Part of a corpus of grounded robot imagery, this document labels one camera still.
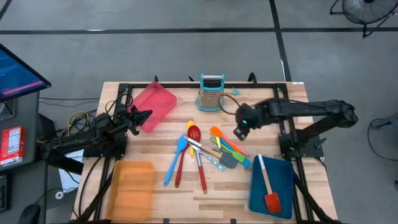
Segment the wooden tabletop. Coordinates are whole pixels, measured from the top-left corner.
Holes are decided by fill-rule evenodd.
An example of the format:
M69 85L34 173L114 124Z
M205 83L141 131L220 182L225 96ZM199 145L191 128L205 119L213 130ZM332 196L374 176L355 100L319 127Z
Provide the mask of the wooden tabletop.
M107 102L117 97L119 84L120 82L104 83L98 114L104 112ZM308 101L303 83L286 84L290 99ZM133 89L133 98L141 91L142 89ZM177 139L181 134L186 133L187 121L190 120L193 120L201 129L201 143L204 145L213 146L209 140L210 128L217 126L228 135L232 142L250 153L251 161L259 153L282 159L277 140L278 125L273 124L255 131L252 130L245 141L239 141L233 134L233 129L236 127L234 116L221 111L204 112L197 108L195 103L197 88L169 88L168 91L177 97L177 106L153 132L147 134L141 131L138 136L133 136L128 132L126 155L123 158L127 161L152 161L154 163L155 187L152 215L146 222L162 223L164 218L169 218L171 223L229 223L232 218L235 218L238 223L295 223L294 212L291 220L283 220L254 213L248 209L251 168L245 170L241 164L238 164L235 169L220 171L210 164L209 160L202 159L208 191L207 194L204 194L201 189L196 158L191 158L187 152L184 157L179 188L176 189L174 186L178 161L170 183L166 187L163 186L164 177L177 150ZM240 94L236 96L237 101L249 105L274 97L273 91L267 88L241 88L239 91ZM232 89L226 88L224 92L232 93ZM236 107L232 101L226 100L225 110L235 111ZM313 122L312 118L295 118L294 120L297 129L305 128ZM96 158L90 158L85 161L75 202L76 211L78 210L81 186L95 160ZM303 164L310 193L327 215L337 218L325 168L312 158L303 158ZM90 204L96 195L102 170L103 159L99 161L88 179L83 194L82 210ZM303 198L299 191L298 194L302 216L306 219ZM105 218L107 200L108 193L104 196L101 218Z

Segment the red box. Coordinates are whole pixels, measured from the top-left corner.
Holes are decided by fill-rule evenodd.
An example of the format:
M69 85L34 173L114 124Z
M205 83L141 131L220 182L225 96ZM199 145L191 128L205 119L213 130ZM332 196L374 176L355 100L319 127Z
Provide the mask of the red box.
M6 129L1 135L0 166L22 162L24 158L25 129L22 126Z

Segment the fan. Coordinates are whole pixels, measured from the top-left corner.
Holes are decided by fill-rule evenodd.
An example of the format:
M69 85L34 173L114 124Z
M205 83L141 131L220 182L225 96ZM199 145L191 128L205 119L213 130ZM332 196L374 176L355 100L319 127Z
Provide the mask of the fan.
M380 27L395 13L398 6L398 0L342 0L343 12L333 12L332 9L338 1L331 6L330 14L344 14L349 21L363 25L363 38L373 33L366 32L368 24L380 21L376 26Z

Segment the computer screen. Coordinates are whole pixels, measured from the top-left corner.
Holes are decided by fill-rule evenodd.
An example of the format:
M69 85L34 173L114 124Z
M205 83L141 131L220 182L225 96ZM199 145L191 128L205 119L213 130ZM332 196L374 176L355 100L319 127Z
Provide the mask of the computer screen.
M50 86L49 81L0 44L0 102Z

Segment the gray floor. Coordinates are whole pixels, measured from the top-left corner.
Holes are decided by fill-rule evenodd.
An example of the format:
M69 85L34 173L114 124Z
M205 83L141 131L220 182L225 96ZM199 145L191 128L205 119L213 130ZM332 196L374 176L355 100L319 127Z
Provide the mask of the gray floor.
M6 0L0 0L0 7ZM329 16L333 0L276 0L282 28L359 27ZM267 0L13 0L0 30L273 27ZM398 16L385 27L398 27ZM283 33L293 81L305 82L310 100L341 99L356 107L359 123L326 134L324 150L337 214L349 223L395 223L398 162L376 157L366 131L374 118L397 112L398 32ZM48 78L41 96L99 97L110 80L198 79L225 73L228 81L283 81L274 33L1 35L0 42ZM58 102L75 104L75 102ZM96 108L96 103L79 110ZM76 108L40 105L40 112L65 126ZM397 130L372 132L380 154L398 158ZM51 171L49 186L59 184ZM48 220L65 222L74 195L50 204Z

